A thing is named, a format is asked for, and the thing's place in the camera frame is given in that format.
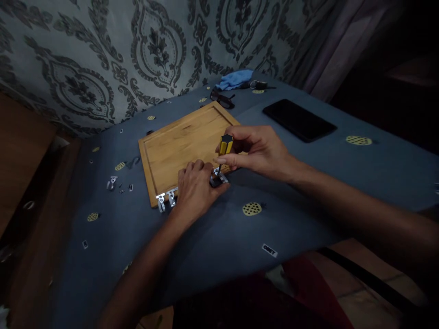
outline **eyeglasses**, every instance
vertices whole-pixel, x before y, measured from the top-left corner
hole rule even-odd
[[[235,97],[235,94],[232,97],[226,97],[224,95],[220,95],[220,93],[213,89],[210,93],[210,99],[213,101],[217,101],[222,107],[231,110],[235,107],[235,104],[232,103],[232,98]]]

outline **person's right hand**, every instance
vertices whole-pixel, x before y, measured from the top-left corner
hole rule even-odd
[[[232,170],[247,168],[273,180],[290,182],[294,170],[301,165],[270,126],[230,126],[225,133],[233,136],[232,150],[214,161],[229,165]]]

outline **blue tablecloth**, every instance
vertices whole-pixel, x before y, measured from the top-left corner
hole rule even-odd
[[[236,107],[230,113],[241,124],[271,125],[297,158],[386,202],[412,211],[437,202],[437,156],[280,81],[256,72],[254,78],[277,88],[262,94],[251,89],[223,93],[236,94]],[[147,131],[208,104],[209,95],[210,91],[201,87],[83,141],[69,191],[69,197],[77,200],[72,235],[62,274],[53,285],[52,328],[92,328],[124,268],[166,219],[150,206],[141,162],[119,171],[116,165],[139,155],[138,140]],[[313,143],[300,141],[262,114],[265,106],[283,98],[338,129]],[[148,120],[150,115],[156,119]],[[374,143],[356,146],[346,142],[349,135],[368,137]],[[98,146],[99,151],[92,152]],[[118,176],[117,186],[109,192],[106,185],[112,175]],[[234,172],[229,178],[229,191],[185,233],[173,251],[158,284],[154,308],[342,239],[328,225],[326,214],[288,185],[247,170]],[[123,194],[118,193],[121,183]],[[129,184],[134,185],[132,192]],[[242,207],[249,202],[263,204],[264,209],[246,216]],[[93,212],[100,217],[88,222],[87,216]],[[87,249],[83,248],[84,240]],[[264,251],[263,244],[277,251],[278,257]]]

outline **damask pattern wallpaper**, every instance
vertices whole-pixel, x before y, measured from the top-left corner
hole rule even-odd
[[[0,0],[0,91],[87,137],[241,68],[301,87],[337,0]]]

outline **smartphone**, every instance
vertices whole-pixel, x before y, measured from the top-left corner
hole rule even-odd
[[[337,129],[332,123],[287,99],[269,105],[262,111],[306,143],[314,142]]]

